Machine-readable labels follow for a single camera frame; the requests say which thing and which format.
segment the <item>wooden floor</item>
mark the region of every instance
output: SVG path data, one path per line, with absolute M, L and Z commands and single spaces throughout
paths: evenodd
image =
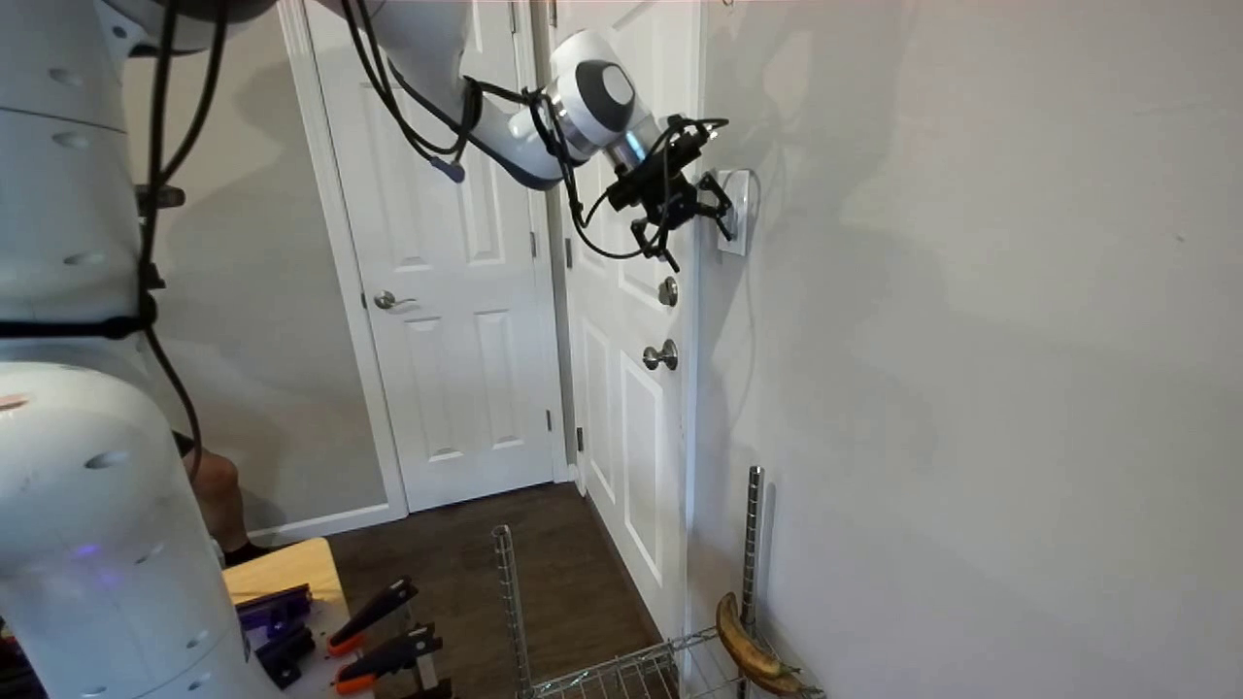
M 528 650 L 535 675 L 561 675 L 656 643 L 610 535 L 570 487 L 418 514 L 386 530 L 335 535 L 349 608 L 388 578 L 418 587 L 417 618 L 434 621 L 448 650 L 438 674 L 458 699 L 517 692 L 492 526 L 513 526 Z

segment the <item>white door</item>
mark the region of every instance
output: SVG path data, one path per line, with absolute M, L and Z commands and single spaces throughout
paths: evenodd
M 682 0 L 564 0 L 554 41 L 580 28 L 603 30 L 642 103 L 664 120 L 669 115 L 699 115 L 699 7 Z M 610 184 L 610 169 L 584 170 L 592 203 Z M 592 236 L 603 248 L 632 248 L 628 214 L 603 214 Z M 695 326 L 695 244 L 693 225 L 677 235 L 682 275 L 659 259 L 603 259 L 575 243 L 570 289 L 570 349 L 575 349 L 575 415 L 584 429 L 584 482 L 603 514 L 628 578 L 636 584 L 659 632 L 680 628 L 682 604 L 682 470 L 693 408 L 689 336 Z M 645 364 L 645 349 L 673 342 L 680 364 Z
M 533 86 L 528 14 L 475 0 L 467 73 Z M 554 482 L 564 454 L 542 200 L 469 148 L 444 181 L 308 6 L 406 509 Z M 413 103 L 403 115 L 438 135 Z

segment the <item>baseboard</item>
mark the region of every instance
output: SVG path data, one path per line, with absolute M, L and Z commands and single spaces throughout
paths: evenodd
M 256 543 L 295 543 L 295 539 L 316 539 L 316 535 L 335 535 L 335 531 L 357 531 L 357 530 L 378 530 L 378 526 L 388 526 L 388 522 L 401 522 L 403 509 L 381 503 L 381 507 L 370 507 L 370 509 L 349 509 L 349 514 L 331 514 L 331 516 L 311 516 L 311 522 L 286 522 L 286 526 L 276 526 L 276 530 L 256 530 L 250 531 Z

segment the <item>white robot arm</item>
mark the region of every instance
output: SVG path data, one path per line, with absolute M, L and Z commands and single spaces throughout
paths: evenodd
M 0 0 L 0 618 L 49 697 L 278 697 L 242 644 L 184 459 L 145 392 L 155 306 L 141 230 L 163 184 L 135 200 L 120 118 L 127 56 L 215 48 L 271 6 Z M 717 120 L 659 130 L 605 42 L 564 42 L 554 86 L 513 95 L 458 73 L 467 0 L 325 6 L 388 103 L 406 89 L 517 184 L 542 191 L 610 157 L 605 200 L 645 210 L 642 253 L 669 256 L 669 230 L 722 214 L 711 181 L 682 181 Z M 458 169 L 461 143 L 406 135 Z

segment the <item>door trim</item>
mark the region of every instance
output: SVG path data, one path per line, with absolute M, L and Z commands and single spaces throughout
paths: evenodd
M 378 346 L 374 346 L 374 326 L 370 326 L 370 311 L 361 306 L 366 289 L 361 289 L 361 267 L 355 256 L 346 191 L 339 181 L 339 153 L 331 140 L 324 86 L 318 86 L 318 71 L 316 71 L 308 0 L 286 0 L 276 14 L 278 14 L 283 56 L 286 56 L 299 115 L 302 115 L 302 134 L 308 134 L 308 153 L 311 153 L 311 169 L 316 169 L 316 191 L 318 191 L 318 208 L 324 208 L 324 223 L 325 223 L 325 243 L 335 253 L 335 271 L 339 271 L 349 346 L 355 346 L 355 360 L 357 360 L 357 377 L 361 377 L 366 415 L 374 429 L 374 447 L 378 447 L 381 482 L 386 482 L 386 507 L 366 509 L 361 526 L 401 522 L 401 516 L 406 516 L 406 496 L 403 496 L 391 425 L 388 425 L 388 408 L 386 408 L 388 399 L 386 399 L 381 360 L 378 360 Z

